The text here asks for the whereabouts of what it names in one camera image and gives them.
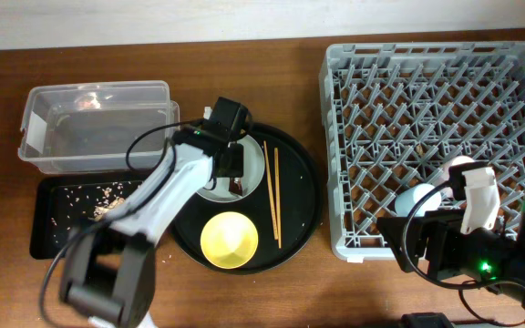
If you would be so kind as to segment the yellow bowl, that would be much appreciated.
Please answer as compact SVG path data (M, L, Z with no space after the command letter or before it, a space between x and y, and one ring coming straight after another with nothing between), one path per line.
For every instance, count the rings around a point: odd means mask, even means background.
M224 270L246 264L256 253L258 243L259 234L254 223L235 211L213 216L204 225L200 236L201 251L206 260Z

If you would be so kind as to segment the light blue cup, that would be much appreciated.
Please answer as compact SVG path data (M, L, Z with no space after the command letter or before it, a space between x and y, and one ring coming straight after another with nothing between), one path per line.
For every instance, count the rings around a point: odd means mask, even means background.
M398 217L407 217L413 207L433 189L433 185L422 183L398 195L395 199L396 215ZM437 210L441 201L441 193L435 193L418 209L416 217L424 217L427 211Z

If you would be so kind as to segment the pink cup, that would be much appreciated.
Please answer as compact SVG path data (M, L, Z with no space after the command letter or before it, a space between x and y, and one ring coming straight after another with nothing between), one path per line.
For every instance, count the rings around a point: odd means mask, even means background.
M468 157L468 156L456 156L453 159L450 159L449 161L445 162L440 168L442 170L441 175L437 179L437 186L442 184L443 182L446 182L449 180L449 169L453 166L461 165L461 164L467 164L472 163L474 159ZM446 198L452 198L453 197L453 191L450 187L445 187L441 193Z

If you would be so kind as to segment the gold snack wrapper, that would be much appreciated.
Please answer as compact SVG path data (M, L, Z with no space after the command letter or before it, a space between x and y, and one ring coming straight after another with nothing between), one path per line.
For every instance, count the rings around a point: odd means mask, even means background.
M229 192L233 195L241 197L243 195L242 190L242 179L241 178L230 178L229 180Z

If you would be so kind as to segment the grey plate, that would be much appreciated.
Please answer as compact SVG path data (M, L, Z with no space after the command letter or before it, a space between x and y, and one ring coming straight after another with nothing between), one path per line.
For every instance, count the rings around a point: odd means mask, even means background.
M215 189L209 190L212 186L209 183L206 189L198 191L202 198L218 203L234 202L249 196L261 183L265 172L262 146L250 135L240 139L238 143L243 145L243 175L240 178L242 194L230 192L230 178L217 178Z

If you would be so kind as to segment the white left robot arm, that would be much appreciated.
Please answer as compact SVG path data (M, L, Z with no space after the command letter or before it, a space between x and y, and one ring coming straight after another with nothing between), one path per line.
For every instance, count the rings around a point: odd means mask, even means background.
M123 204L97 221L82 220L57 257L59 300L98 327L150 327L156 249L193 195L218 178L240 177L252 115L220 97L210 115L175 124L161 158Z

